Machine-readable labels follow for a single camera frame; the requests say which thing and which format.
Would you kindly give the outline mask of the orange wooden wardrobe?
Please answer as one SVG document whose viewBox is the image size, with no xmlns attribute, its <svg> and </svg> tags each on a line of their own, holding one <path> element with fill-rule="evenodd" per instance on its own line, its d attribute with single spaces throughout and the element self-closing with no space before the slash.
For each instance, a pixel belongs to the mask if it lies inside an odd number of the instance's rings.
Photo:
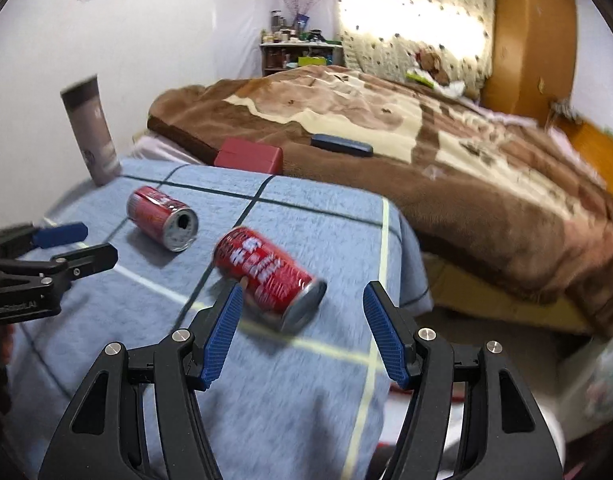
<svg viewBox="0 0 613 480">
<path fill-rule="evenodd" d="M 571 96 L 576 53 L 575 0 L 495 0 L 483 106 L 545 124 L 550 105 Z"/>
</svg>

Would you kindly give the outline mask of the red gift box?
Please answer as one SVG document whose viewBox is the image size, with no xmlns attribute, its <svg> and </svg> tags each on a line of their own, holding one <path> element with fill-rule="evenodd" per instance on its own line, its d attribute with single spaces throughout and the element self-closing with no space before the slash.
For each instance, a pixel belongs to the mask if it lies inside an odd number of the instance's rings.
<svg viewBox="0 0 613 480">
<path fill-rule="evenodd" d="M 284 153 L 276 146 L 227 138 L 215 157 L 214 166 L 260 174 L 282 174 Z"/>
</svg>

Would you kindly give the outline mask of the white round trash bin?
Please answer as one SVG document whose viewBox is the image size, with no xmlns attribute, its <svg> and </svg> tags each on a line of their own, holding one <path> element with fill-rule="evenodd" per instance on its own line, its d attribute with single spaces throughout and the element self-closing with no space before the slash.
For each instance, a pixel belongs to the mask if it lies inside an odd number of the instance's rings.
<svg viewBox="0 0 613 480">
<path fill-rule="evenodd" d="M 541 411 L 541 416 L 543 416 L 551 438 L 553 439 L 561 467 L 564 467 L 565 459 L 567 458 L 567 451 L 565 450 L 565 437 L 560 422 L 556 418 L 555 413 L 548 406 L 538 403 L 537 407 Z"/>
</svg>

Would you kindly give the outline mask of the dark blue glasses case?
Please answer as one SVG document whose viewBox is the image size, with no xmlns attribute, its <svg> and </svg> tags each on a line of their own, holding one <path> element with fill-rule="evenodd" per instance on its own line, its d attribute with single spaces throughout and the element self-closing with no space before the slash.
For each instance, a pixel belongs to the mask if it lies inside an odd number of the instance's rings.
<svg viewBox="0 0 613 480">
<path fill-rule="evenodd" d="M 327 152 L 355 157 L 371 157 L 373 155 L 373 148 L 370 144 L 340 138 L 340 136 L 329 136 L 329 134 L 312 134 L 311 145 Z"/>
</svg>

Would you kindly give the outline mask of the brown teddy bear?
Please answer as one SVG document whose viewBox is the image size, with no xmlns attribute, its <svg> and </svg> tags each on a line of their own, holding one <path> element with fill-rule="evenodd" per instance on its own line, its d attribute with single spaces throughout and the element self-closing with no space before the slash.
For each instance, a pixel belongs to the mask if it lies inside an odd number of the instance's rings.
<svg viewBox="0 0 613 480">
<path fill-rule="evenodd" d="M 451 82 L 447 71 L 444 70 L 442 58 L 433 49 L 422 49 L 416 56 L 421 70 L 427 72 L 438 84 L 447 86 Z"/>
</svg>

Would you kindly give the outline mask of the brown patterned blanket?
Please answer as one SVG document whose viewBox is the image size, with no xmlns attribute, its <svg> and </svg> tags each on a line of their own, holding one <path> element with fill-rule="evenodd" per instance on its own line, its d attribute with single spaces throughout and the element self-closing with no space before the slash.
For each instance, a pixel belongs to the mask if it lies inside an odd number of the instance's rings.
<svg viewBox="0 0 613 480">
<path fill-rule="evenodd" d="M 287 176 L 380 194 L 425 252 L 535 304 L 566 299 L 613 336 L 613 196 L 543 130 L 340 66 L 166 91 L 148 128 L 201 162 L 227 138 L 281 148 Z M 331 153 L 312 134 L 370 144 Z"/>
</svg>

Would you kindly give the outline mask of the patterned window curtain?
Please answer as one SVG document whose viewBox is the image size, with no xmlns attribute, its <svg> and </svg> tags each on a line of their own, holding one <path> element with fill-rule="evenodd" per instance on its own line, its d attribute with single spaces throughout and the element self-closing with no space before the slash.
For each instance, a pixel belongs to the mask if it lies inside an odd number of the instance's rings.
<svg viewBox="0 0 613 480">
<path fill-rule="evenodd" d="M 478 96 L 492 75 L 495 0 L 338 0 L 344 64 L 403 82 L 433 49 L 451 84 Z"/>
</svg>

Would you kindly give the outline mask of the cluttered white shelf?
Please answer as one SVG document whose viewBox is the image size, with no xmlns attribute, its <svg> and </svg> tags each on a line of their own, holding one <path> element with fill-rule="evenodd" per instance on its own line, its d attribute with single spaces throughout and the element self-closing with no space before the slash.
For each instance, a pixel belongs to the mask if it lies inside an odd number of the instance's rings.
<svg viewBox="0 0 613 480">
<path fill-rule="evenodd" d="M 270 29 L 262 30 L 259 47 L 263 77 L 303 66 L 344 65 L 341 41 L 309 27 L 309 16 L 302 13 L 289 24 L 282 11 L 273 10 Z"/>
</svg>

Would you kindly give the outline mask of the grey thermos flask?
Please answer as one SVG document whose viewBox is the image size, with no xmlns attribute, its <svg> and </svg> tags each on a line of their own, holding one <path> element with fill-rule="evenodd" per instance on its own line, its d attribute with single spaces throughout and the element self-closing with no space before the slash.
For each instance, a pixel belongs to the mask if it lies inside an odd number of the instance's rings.
<svg viewBox="0 0 613 480">
<path fill-rule="evenodd" d="M 60 96 L 90 177 L 97 186 L 106 185 L 120 174 L 121 164 L 102 109 L 97 77 L 65 88 Z"/>
</svg>

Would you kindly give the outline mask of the red milk can with cartoon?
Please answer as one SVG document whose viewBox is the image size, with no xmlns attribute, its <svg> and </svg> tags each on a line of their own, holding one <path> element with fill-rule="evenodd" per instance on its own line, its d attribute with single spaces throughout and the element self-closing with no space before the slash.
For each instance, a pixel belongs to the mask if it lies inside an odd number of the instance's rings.
<svg viewBox="0 0 613 480">
<path fill-rule="evenodd" d="M 327 292 L 326 281 L 248 226 L 227 232 L 213 261 L 229 278 L 247 281 L 246 297 L 256 316 L 282 332 L 295 333 L 311 321 Z"/>
</svg>

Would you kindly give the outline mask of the red drink can top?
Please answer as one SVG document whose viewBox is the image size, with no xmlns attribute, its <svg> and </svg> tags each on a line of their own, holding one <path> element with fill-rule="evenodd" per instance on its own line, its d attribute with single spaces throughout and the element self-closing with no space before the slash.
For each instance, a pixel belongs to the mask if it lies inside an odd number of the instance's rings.
<svg viewBox="0 0 613 480">
<path fill-rule="evenodd" d="M 197 237 L 195 211 L 152 186 L 137 188 L 128 197 L 126 211 L 140 231 L 169 252 L 184 252 Z"/>
</svg>

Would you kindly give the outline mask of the blue checked table cloth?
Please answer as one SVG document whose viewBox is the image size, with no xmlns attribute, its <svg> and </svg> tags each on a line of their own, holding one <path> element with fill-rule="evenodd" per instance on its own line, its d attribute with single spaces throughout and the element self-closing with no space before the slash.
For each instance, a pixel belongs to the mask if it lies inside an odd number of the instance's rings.
<svg viewBox="0 0 613 480">
<path fill-rule="evenodd" d="M 128 218 L 128 197 L 141 186 L 197 214 L 197 237 L 184 252 L 169 252 Z M 40 470 L 105 344 L 155 344 L 213 304 L 223 285 L 214 247 L 241 225 L 326 281 L 327 292 L 292 335 L 251 314 L 241 318 L 220 378 L 198 396 L 218 467 L 227 479 L 364 477 L 390 388 L 364 315 L 364 287 L 378 280 L 415 312 L 432 307 L 417 238 L 392 203 L 308 180 L 128 159 L 116 180 L 66 196 L 45 219 L 85 223 L 88 243 L 112 243 L 119 262 L 74 283 L 60 315 L 18 328 L 6 427 L 28 476 Z"/>
</svg>

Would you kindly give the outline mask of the wooden bed headboard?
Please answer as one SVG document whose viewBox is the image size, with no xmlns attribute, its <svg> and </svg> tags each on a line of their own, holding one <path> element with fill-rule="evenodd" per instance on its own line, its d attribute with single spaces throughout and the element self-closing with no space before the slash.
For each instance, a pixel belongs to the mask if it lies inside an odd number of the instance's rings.
<svg viewBox="0 0 613 480">
<path fill-rule="evenodd" d="M 565 133 L 573 148 L 599 173 L 613 195 L 613 136 L 600 131 L 584 118 L 553 115 L 553 124 Z"/>
</svg>

